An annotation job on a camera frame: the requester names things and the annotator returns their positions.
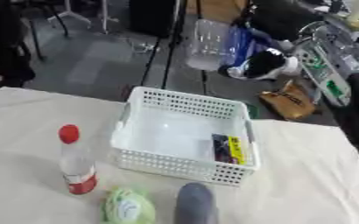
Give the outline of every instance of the white plastic basket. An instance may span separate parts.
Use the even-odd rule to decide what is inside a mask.
[[[245,165],[215,161],[212,134],[239,137]],[[136,87],[111,137],[125,169],[238,186],[260,162],[246,106],[196,94]]]

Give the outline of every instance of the gray carpet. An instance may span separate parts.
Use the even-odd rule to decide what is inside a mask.
[[[36,57],[32,67],[37,78],[26,87],[68,95],[80,95],[109,101],[125,101],[126,92],[138,86],[151,52],[139,52],[140,44],[153,45],[156,38],[128,31],[124,5],[112,5],[111,14],[121,23],[110,23],[110,34],[103,35],[101,24],[94,19],[88,30],[81,21],[65,18],[71,38],[64,38],[59,25],[53,28],[44,19],[37,18],[39,42],[46,62]],[[175,91],[202,95],[204,92],[201,72],[185,63],[188,37],[194,28],[196,17],[187,15],[184,41],[174,54],[167,88]],[[32,47],[31,37],[27,38]],[[168,42],[164,40],[154,60],[145,85],[159,88],[162,84],[168,55]],[[276,89],[281,82],[233,80],[208,73],[207,95],[251,103],[259,108],[259,118],[275,119],[274,114],[260,104],[257,95],[262,91]],[[333,125],[330,113],[321,107],[321,115],[312,115],[303,122]]]

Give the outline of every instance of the white cloth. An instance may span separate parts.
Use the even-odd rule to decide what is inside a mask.
[[[0,223],[99,223],[113,185],[146,190],[157,223],[171,224],[185,179],[116,168],[105,133],[123,104],[63,94],[0,89]],[[95,152],[99,184],[67,192],[58,161],[58,129],[74,123]],[[223,224],[359,223],[359,156],[338,128],[255,121],[262,166],[241,187],[208,185]]]

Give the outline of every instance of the plastic bottle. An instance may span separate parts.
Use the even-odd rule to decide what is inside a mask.
[[[234,54],[225,48],[229,28],[229,24],[199,19],[188,49],[187,64],[195,69],[216,71],[223,57]]]
[[[358,22],[359,20],[359,0],[352,1],[349,7],[351,13],[348,15],[347,20],[351,23]]]
[[[96,186],[95,162],[88,147],[79,141],[77,126],[68,124],[59,131],[62,141],[60,169],[70,193],[88,193]]]

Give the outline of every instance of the yellow label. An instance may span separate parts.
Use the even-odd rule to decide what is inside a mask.
[[[241,142],[236,136],[229,136],[229,148],[230,154],[232,158],[235,158],[238,161],[239,165],[244,165],[245,156],[243,155],[243,151],[241,149]]]

